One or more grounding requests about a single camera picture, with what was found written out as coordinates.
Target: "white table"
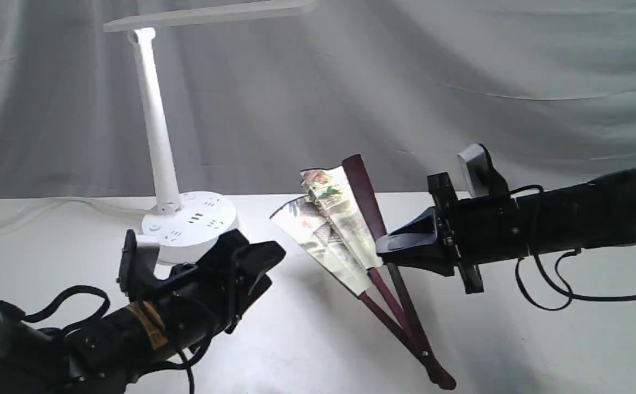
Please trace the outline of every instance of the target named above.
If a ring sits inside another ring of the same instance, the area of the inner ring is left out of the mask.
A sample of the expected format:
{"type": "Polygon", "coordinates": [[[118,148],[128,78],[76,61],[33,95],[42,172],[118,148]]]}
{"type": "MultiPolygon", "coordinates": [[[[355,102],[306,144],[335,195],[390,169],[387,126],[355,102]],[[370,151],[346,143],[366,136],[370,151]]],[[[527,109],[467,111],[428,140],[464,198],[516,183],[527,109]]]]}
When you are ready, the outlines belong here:
{"type": "MultiPolygon", "coordinates": [[[[194,368],[197,392],[438,392],[425,370],[361,303],[268,221],[290,198],[233,197],[248,239],[275,239],[287,255],[270,272],[272,288],[236,332],[216,337],[194,368]]],[[[427,194],[380,194],[378,199],[389,229],[431,204],[427,194]]],[[[148,198],[115,202],[153,205],[148,198]]],[[[23,204],[0,200],[0,218],[23,204]]],[[[33,312],[65,287],[81,284],[106,290],[116,309],[125,306],[114,279],[125,229],[133,224],[67,204],[0,236],[0,299],[33,312]]],[[[551,257],[544,259],[553,263],[551,257]]],[[[458,381],[456,392],[636,392],[636,302],[574,302],[563,312],[539,311],[519,294],[513,267],[513,262],[483,266],[486,292],[477,295],[465,295],[458,277],[403,270],[436,356],[458,381]]],[[[584,252],[562,270],[578,292],[636,292],[636,247],[584,252]]],[[[531,262],[522,271],[540,302],[563,302],[546,288],[531,262]]],[[[47,324],[79,320],[99,302],[74,297],[47,324]]],[[[177,394],[186,392],[186,385],[183,372],[159,372],[128,392],[177,394]]]]}

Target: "white cord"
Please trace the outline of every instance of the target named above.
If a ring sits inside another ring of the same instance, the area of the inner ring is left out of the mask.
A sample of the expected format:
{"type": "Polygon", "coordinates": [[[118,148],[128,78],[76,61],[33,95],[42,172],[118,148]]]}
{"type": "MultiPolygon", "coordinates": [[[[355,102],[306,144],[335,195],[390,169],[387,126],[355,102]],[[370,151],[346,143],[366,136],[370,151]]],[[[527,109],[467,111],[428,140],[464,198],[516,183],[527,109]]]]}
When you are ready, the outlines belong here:
{"type": "Polygon", "coordinates": [[[145,215],[149,211],[143,209],[119,207],[116,205],[108,204],[107,202],[103,202],[101,200],[87,199],[84,197],[48,197],[46,199],[31,201],[27,205],[21,207],[12,216],[1,219],[0,230],[9,227],[11,228],[10,231],[1,232],[0,235],[10,234],[22,228],[23,226],[28,224],[28,222],[36,219],[36,217],[39,217],[50,210],[62,207],[68,202],[80,202],[81,204],[86,204],[97,212],[108,216],[118,216],[132,219],[135,215],[136,219],[138,219],[138,224],[140,224],[143,215],[145,215]]]}

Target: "lamp base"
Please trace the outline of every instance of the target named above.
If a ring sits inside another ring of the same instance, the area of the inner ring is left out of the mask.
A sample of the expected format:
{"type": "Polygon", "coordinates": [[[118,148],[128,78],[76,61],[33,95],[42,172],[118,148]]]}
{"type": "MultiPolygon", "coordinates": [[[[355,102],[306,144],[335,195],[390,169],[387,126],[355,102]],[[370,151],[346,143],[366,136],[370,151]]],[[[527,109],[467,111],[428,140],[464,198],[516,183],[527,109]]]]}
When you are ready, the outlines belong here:
{"type": "MultiPolygon", "coordinates": [[[[143,234],[160,244],[161,264],[193,263],[216,244],[218,236],[240,227],[235,205],[214,192],[180,194],[182,209],[174,215],[147,214],[143,234]]],[[[157,206],[152,209],[158,212],[157,206]]]]}

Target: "white desk lamp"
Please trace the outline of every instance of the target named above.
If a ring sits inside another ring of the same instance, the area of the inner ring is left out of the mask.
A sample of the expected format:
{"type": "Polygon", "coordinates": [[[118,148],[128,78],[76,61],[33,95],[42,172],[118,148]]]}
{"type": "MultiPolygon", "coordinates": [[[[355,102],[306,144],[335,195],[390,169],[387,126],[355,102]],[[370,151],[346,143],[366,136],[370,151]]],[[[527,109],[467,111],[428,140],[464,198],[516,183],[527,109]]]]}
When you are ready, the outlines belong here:
{"type": "Polygon", "coordinates": [[[135,15],[103,26],[105,32],[128,32],[133,44],[157,200],[153,212],[143,218],[143,234],[156,239],[161,258],[166,262],[195,262],[216,243],[219,235],[237,229],[239,221],[235,206],[221,194],[180,194],[155,69],[152,45],[155,28],[300,15],[313,5],[313,0],[264,0],[135,15]]]}

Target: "gray backdrop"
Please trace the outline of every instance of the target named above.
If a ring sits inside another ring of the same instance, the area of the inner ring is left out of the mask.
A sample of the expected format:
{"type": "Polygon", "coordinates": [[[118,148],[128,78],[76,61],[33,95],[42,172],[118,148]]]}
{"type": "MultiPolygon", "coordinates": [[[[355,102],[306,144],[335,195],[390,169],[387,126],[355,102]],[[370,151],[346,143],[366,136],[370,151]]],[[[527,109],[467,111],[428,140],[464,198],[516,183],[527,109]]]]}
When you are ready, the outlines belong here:
{"type": "MultiPolygon", "coordinates": [[[[512,186],[636,166],[636,1],[317,0],[158,30],[183,190],[298,192],[361,153],[423,190],[484,142],[512,186]]],[[[108,20],[228,0],[0,0],[0,197],[149,195],[132,50],[108,20]]]]}

